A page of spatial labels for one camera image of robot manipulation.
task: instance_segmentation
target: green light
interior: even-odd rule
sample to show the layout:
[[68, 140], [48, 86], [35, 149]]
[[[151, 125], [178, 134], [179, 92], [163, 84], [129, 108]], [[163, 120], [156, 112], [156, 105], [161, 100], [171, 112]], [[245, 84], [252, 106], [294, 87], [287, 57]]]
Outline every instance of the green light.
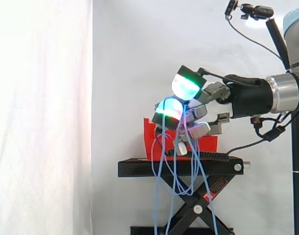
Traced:
[[158, 107], [156, 108], [156, 113], [164, 114], [166, 116], [180, 120], [183, 113], [183, 106], [177, 99], [168, 98], [164, 102], [164, 109], [163, 101], [159, 103]]
[[199, 86], [179, 74], [172, 81], [173, 93], [182, 100], [191, 100], [199, 90]]

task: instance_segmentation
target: white curtain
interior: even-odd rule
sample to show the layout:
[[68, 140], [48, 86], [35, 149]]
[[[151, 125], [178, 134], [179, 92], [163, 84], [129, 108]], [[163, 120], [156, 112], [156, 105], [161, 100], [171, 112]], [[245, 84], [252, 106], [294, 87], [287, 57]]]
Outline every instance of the white curtain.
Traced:
[[92, 0], [0, 0], [0, 235], [89, 235]]

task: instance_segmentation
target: red container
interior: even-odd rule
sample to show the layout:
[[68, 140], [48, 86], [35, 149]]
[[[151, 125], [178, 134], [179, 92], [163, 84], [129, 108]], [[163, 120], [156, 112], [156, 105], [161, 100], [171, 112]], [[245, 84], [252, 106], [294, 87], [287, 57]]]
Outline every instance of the red container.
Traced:
[[[155, 127], [156, 125], [152, 123], [148, 118], [144, 118], [144, 142], [147, 160], [151, 161], [151, 148], [155, 140]], [[169, 134], [171, 138], [165, 138], [165, 151], [169, 149], [174, 149], [173, 140], [175, 139], [175, 131], [166, 130], [166, 134]], [[204, 136], [198, 140], [200, 150], [203, 152], [216, 152], [218, 146], [218, 137], [217, 136]], [[161, 147], [157, 142], [155, 142], [153, 148], [153, 160], [160, 161], [161, 158]], [[173, 157], [167, 157], [167, 160], [173, 160]], [[178, 160], [189, 160], [189, 158], [181, 158]]]

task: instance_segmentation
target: black pole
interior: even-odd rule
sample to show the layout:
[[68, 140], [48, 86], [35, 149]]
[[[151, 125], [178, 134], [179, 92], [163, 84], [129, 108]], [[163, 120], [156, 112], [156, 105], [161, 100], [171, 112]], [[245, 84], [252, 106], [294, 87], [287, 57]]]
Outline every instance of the black pole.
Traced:
[[279, 56], [282, 59], [282, 63], [286, 70], [289, 70], [290, 67], [290, 61], [288, 58], [287, 48], [285, 45], [285, 42], [282, 38], [282, 35], [280, 33], [280, 30], [278, 29], [278, 26], [276, 24], [276, 21], [274, 19], [269, 19], [266, 21], [266, 25], [268, 28], [268, 31], [272, 37], [272, 40], [276, 46], [276, 50], [279, 53]]
[[292, 121], [294, 231], [299, 235], [299, 114]]

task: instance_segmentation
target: white wall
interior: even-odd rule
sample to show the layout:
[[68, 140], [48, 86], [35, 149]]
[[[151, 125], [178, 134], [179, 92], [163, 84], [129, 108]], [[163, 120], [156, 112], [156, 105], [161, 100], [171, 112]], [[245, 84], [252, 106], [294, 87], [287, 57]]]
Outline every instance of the white wall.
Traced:
[[[171, 94], [180, 65], [225, 75], [265, 77], [283, 72], [269, 52], [236, 34], [225, 21], [228, 0], [94, 1], [92, 101], [93, 225], [96, 235], [128, 235], [129, 226], [152, 226], [154, 178], [120, 179], [117, 162], [145, 157], [142, 118]], [[281, 18], [299, 0], [251, 0]], [[266, 28], [250, 28], [234, 13], [242, 32], [274, 49]], [[249, 118], [233, 120], [219, 137], [224, 152], [258, 140]], [[272, 143], [238, 151], [252, 168], [215, 200], [218, 216], [236, 234], [292, 234], [290, 130]], [[162, 225], [171, 196], [161, 193]], [[176, 207], [182, 201], [176, 201]]]

